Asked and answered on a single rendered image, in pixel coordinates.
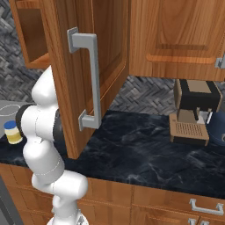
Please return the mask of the mayonnaise jar with blue lid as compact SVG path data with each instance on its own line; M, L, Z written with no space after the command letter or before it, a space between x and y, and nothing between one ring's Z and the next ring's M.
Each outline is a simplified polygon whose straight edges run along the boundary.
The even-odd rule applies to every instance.
M15 120L10 120L4 123L4 132L9 144L18 144L23 140Z

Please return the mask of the dark grey oven front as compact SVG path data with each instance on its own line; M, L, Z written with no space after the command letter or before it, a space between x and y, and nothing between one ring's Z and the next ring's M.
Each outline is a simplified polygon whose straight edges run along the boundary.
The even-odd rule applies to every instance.
M24 225L1 176L0 176L0 225Z

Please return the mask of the wooden base cabinet door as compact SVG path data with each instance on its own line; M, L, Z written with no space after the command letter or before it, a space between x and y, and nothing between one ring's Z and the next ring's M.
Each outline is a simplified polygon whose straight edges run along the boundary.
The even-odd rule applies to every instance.
M153 207L132 206L131 225L191 225L189 220L197 225L199 217Z

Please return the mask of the open wooden cabinet door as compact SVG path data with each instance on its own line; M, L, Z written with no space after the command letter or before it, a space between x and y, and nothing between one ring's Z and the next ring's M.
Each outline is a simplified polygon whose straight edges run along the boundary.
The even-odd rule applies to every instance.
M89 51L70 53L67 31L98 38L101 112L126 81L129 71L131 0L40 0L54 86L58 98L68 157L77 159L93 134L79 129L82 112L93 114Z

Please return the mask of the open wooden wall cabinet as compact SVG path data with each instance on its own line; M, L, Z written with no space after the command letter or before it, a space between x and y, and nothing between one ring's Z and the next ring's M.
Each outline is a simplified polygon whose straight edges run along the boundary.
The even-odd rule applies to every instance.
M29 69L46 69L49 54L45 38L40 0L9 0L19 43Z

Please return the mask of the wooden drawer front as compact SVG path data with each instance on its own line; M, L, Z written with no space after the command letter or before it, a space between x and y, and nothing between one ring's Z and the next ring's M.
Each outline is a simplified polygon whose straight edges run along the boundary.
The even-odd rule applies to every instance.
M16 207L50 213L53 196L32 187L32 174L26 167L0 163L0 175ZM83 199L129 207L131 185L88 178L88 192Z
M196 206L216 210L218 203L223 204L224 215L215 215L192 211L190 199L196 199ZM136 185L134 187L134 204L143 207L160 207L171 211L195 214L219 221L225 221L225 200L194 195L183 192L173 192L162 189Z

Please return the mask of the closed wooden cabinet door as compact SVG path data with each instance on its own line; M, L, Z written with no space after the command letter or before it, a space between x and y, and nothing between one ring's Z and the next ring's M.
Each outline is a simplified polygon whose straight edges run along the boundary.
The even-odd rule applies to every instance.
M224 81L225 0L132 0L129 73Z

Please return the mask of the dark blue round pot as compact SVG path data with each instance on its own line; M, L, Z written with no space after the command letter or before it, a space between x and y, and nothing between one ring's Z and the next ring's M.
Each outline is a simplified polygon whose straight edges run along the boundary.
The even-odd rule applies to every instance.
M207 131L212 142L225 146L225 112L220 110L212 115L207 124Z

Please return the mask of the black and tan coffee machine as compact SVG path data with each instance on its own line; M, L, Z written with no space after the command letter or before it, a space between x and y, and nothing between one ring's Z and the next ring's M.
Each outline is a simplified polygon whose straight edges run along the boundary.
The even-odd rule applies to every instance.
M169 115L171 142L208 145L206 122L201 113L219 112L223 96L214 81L176 79L176 113Z

